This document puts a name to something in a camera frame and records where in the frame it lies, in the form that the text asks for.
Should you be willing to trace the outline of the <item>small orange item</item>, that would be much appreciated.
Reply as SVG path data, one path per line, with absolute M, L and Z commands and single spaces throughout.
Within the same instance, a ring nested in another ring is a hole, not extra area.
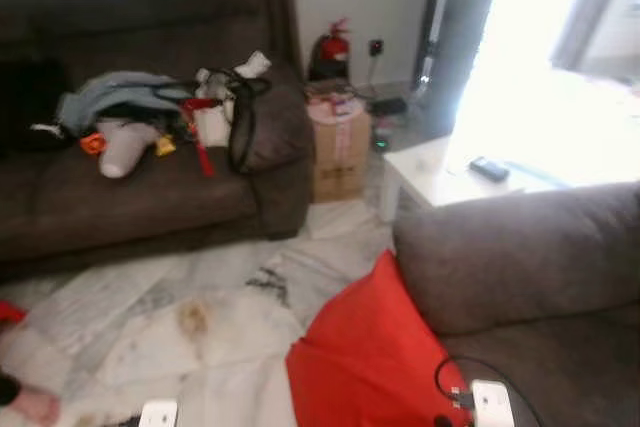
M 105 152 L 106 147 L 108 147 L 108 142 L 106 142 L 105 136 L 101 133 L 92 133 L 79 139 L 79 148 L 87 156 L 100 156 L 101 153 Z

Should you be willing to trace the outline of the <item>red pillow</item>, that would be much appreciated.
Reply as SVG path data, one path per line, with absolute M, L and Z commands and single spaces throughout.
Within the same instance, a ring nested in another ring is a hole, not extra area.
M 470 414 L 447 394 L 462 389 L 413 304 L 396 254 L 384 250 L 372 270 L 316 314 L 285 355 L 298 427 L 433 427 L 436 414 L 468 427 Z

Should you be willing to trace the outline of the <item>white side table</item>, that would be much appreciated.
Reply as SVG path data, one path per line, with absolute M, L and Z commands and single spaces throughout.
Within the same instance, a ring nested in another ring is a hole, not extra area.
M 468 171 L 468 162 L 486 157 L 509 168 L 506 183 L 490 183 Z M 401 151 L 385 153 L 378 213 L 380 220 L 393 221 L 399 200 L 408 197 L 422 208 L 451 206 L 468 200 L 532 191 L 612 183 L 604 168 L 586 159 L 556 158 L 547 151 L 504 152 L 484 149 L 474 142 L 454 142 L 448 136 Z

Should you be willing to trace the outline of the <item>dark brown door leaf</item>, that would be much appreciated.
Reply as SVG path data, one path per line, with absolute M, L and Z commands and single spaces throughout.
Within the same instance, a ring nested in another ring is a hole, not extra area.
M 410 101 L 413 130 L 422 139 L 452 133 L 492 3 L 425 0 L 415 63 L 419 76 Z

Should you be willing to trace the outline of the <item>small red cloth item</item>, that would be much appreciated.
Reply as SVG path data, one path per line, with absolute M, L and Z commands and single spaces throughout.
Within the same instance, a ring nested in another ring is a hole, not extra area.
M 0 300 L 0 328 L 10 328 L 20 325 L 27 318 L 27 312 L 5 300 Z

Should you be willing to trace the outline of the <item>black cloth bundle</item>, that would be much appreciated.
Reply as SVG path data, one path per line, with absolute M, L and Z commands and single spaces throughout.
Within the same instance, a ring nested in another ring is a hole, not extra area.
M 0 60 L 0 157 L 67 147 L 58 107 L 69 90 L 67 67 L 54 58 Z

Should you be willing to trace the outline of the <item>white cloth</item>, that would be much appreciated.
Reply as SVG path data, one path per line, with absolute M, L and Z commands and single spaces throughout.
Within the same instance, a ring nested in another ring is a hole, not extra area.
M 210 147 L 227 147 L 230 142 L 232 121 L 236 116 L 236 99 L 241 92 L 260 93 L 270 88 L 261 81 L 253 84 L 251 79 L 260 78 L 271 67 L 265 53 L 255 51 L 242 65 L 229 72 L 200 69 L 196 72 L 195 97 L 201 104 L 195 108 L 195 126 L 198 139 Z

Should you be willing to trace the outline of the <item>red fire extinguisher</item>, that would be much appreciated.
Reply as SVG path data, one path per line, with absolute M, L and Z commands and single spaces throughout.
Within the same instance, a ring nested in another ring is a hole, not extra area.
M 328 30 L 312 43 L 308 57 L 306 78 L 308 81 L 349 80 L 348 19 L 334 21 Z

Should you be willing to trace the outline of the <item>pink packet pile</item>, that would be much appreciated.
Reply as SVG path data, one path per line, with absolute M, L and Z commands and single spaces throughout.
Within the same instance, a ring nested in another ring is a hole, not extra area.
M 346 124 L 367 112 L 364 98 L 349 90 L 308 90 L 306 110 L 308 119 L 323 125 Z

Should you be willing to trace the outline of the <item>black remote control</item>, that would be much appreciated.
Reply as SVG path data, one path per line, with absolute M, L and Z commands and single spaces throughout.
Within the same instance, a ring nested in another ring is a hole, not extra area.
M 495 159 L 476 157 L 468 162 L 467 167 L 472 174 L 484 177 L 490 183 L 506 183 L 509 177 L 509 168 Z

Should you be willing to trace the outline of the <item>off-white cloth pouch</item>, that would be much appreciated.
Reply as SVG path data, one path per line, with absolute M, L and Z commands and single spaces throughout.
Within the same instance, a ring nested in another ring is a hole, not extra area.
M 100 172 L 111 179 L 131 174 L 146 149 L 160 138 L 160 131 L 148 122 L 104 119 L 97 121 L 96 127 L 105 140 Z

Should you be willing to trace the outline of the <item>brown wooden door frame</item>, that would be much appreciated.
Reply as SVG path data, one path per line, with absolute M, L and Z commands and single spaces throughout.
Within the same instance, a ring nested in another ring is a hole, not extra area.
M 580 66 L 596 29 L 605 19 L 609 2 L 611 0 L 573 0 L 556 47 L 550 52 L 550 66 L 561 70 L 576 70 Z

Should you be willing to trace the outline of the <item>black power adapter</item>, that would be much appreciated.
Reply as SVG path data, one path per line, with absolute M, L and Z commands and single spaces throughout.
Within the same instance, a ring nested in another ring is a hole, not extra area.
M 376 99 L 367 102 L 367 112 L 374 117 L 388 117 L 402 115 L 408 110 L 406 99 L 399 97 Z

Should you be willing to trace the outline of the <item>brown cardboard box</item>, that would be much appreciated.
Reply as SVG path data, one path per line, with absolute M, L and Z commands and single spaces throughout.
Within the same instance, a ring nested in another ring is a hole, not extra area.
M 364 107 L 334 115 L 329 104 L 307 107 L 315 135 L 312 203 L 364 197 L 371 117 Z

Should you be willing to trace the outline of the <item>blue-grey garment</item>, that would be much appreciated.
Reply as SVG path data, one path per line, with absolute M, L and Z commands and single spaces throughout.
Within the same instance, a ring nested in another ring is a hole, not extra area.
M 195 97 L 184 81 L 151 72 L 106 72 L 60 97 L 55 120 L 65 130 L 84 135 L 97 117 L 116 104 L 134 104 L 145 110 L 178 111 L 180 104 Z

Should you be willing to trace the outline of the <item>person's bare foot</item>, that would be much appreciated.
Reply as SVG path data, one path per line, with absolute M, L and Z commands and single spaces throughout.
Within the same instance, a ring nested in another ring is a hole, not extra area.
M 54 427 L 60 417 L 60 399 L 0 371 L 0 410 L 15 412 L 40 427 Z

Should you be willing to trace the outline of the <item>dark brown fabric sofa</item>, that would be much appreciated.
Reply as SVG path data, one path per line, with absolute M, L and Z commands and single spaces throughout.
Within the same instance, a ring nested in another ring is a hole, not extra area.
M 639 185 L 511 194 L 402 215 L 399 273 L 467 381 L 515 421 L 640 427 Z

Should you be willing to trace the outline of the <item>brown high-back fabric sofa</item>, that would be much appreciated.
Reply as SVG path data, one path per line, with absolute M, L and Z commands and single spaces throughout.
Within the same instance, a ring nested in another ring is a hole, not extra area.
M 292 14 L 292 0 L 0 0 L 0 60 L 58 60 L 68 93 L 106 72 L 184 81 L 255 51 L 271 61 L 250 174 L 230 167 L 227 145 L 209 149 L 205 175 L 182 121 L 177 151 L 147 153 L 119 179 L 101 175 L 76 134 L 60 151 L 0 157 L 0 279 L 296 235 L 312 199 L 315 138 Z

